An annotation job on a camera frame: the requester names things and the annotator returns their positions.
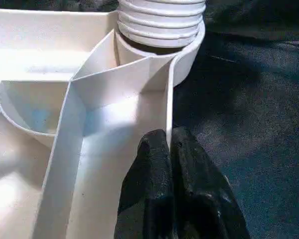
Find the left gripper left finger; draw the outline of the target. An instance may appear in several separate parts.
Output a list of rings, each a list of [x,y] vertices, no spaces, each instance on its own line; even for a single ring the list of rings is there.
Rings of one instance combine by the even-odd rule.
[[[121,187],[116,239],[170,239],[175,221],[172,170],[166,134],[146,133]]]

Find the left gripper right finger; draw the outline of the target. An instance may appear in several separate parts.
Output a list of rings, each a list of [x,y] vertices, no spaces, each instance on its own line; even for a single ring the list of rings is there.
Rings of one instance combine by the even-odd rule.
[[[189,130],[173,129],[170,152],[179,238],[250,238],[227,178]]]

